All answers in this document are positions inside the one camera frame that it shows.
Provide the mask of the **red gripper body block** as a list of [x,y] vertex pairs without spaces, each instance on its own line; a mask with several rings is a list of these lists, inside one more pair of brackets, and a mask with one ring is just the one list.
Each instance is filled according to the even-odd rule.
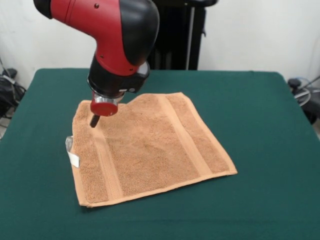
[[118,103],[111,98],[93,98],[90,110],[96,116],[110,117],[118,112]]

